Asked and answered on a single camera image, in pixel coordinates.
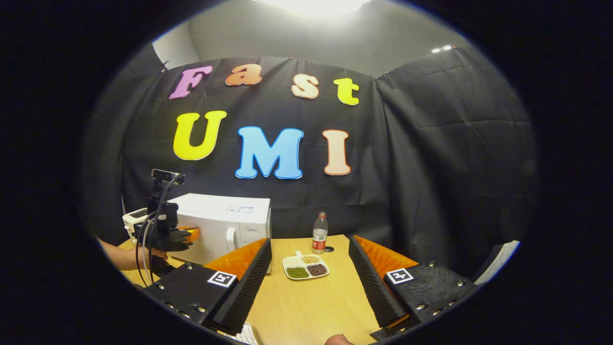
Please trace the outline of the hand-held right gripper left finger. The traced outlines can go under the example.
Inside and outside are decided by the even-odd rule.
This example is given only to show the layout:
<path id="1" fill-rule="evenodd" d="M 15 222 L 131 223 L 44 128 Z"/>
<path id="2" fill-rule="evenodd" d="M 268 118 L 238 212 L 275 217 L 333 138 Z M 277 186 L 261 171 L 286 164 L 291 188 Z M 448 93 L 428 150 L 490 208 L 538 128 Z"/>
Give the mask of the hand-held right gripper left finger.
<path id="1" fill-rule="evenodd" d="M 236 335 L 243 329 L 271 260 L 271 240 L 262 238 L 208 265 L 185 263 L 144 292 L 184 319 Z"/>

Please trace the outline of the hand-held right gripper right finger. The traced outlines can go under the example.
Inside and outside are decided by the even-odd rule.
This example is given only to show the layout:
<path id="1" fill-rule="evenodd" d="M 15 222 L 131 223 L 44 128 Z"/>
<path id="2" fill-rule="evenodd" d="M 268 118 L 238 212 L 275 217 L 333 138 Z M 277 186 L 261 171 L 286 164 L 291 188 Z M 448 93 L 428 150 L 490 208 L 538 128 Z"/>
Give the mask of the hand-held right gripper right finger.
<path id="1" fill-rule="evenodd" d="M 351 235 L 348 254 L 379 330 L 377 341 L 442 317 L 477 286 L 434 261 L 419 264 L 383 245 Z"/>

